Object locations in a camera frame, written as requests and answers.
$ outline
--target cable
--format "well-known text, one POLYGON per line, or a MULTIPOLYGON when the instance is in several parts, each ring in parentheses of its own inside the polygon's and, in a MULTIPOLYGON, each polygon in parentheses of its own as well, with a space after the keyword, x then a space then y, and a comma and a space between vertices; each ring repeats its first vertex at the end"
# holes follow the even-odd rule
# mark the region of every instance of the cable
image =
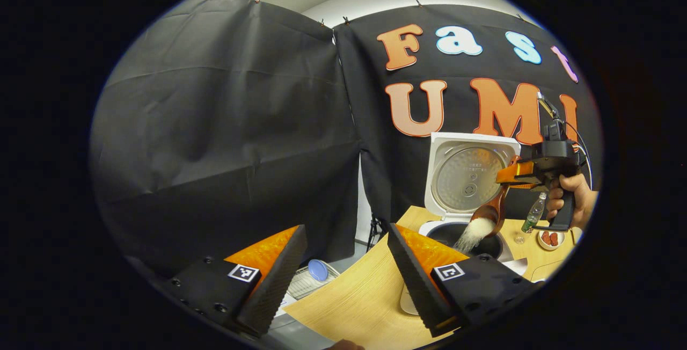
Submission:
POLYGON ((584 150, 582 150, 582 153, 584 154, 584 157, 587 159, 587 170, 589 170, 589 189, 592 189, 593 191, 594 182, 591 180, 591 159, 589 159, 589 149, 587 149, 587 145, 584 144, 584 139, 582 139, 582 135, 580 135, 580 133, 578 133, 577 130, 574 127, 572 127, 572 125, 570 125, 568 122, 565 122, 565 120, 559 119, 559 121, 564 123, 565 125, 569 125, 570 128, 572 128, 572 130, 577 134, 577 137, 580 138, 580 142, 582 144, 582 147, 584 148, 584 150))

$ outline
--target blue lid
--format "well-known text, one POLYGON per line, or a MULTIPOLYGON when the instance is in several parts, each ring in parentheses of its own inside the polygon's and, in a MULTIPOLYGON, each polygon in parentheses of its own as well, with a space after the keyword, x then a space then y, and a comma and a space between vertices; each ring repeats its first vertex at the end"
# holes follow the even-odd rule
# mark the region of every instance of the blue lid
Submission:
POLYGON ((317 281, 325 281, 327 276, 329 276, 327 266, 320 260, 310 260, 308 262, 308 272, 310 272, 311 276, 317 281))

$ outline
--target rice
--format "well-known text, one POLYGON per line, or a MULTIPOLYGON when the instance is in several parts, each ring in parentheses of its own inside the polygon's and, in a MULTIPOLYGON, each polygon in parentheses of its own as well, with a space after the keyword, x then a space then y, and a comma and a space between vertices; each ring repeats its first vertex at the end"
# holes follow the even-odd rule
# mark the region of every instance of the rice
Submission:
POLYGON ((454 244, 454 250, 467 255, 481 240, 488 235, 496 224, 488 218, 475 218, 465 228, 461 238, 454 244))

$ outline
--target human hand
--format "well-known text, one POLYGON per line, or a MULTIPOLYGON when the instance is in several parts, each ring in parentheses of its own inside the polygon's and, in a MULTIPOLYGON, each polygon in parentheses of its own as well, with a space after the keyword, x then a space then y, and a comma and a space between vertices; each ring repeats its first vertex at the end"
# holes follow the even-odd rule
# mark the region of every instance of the human hand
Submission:
POLYGON ((587 226, 587 221, 591 217, 591 212, 594 210, 598 192, 592 191, 589 188, 583 174, 577 174, 577 176, 572 177, 561 175, 551 183, 549 201, 546 203, 546 208, 549 210, 546 216, 547 220, 554 218, 564 205, 562 200, 563 189, 572 192, 575 196, 575 209, 572 211, 572 223, 570 223, 570 226, 576 226, 584 230, 587 226))
POLYGON ((330 347, 329 350, 365 350, 364 347, 356 345, 350 340, 339 340, 339 342, 334 343, 334 346, 330 347))

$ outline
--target dish rack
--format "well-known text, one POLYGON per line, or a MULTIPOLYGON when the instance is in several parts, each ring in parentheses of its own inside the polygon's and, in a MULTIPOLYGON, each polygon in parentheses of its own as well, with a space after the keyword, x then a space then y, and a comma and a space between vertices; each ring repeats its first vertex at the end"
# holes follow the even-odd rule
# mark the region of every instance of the dish rack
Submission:
POLYGON ((337 272, 336 269, 325 262, 323 263, 327 267, 327 279, 324 279, 324 281, 318 281, 312 277, 310 272, 308 272, 308 267, 303 267, 296 271, 294 278, 291 280, 288 289, 290 296, 294 297, 296 300, 305 298, 306 296, 312 294, 312 292, 315 292, 319 287, 324 286, 339 276, 339 272, 337 272))

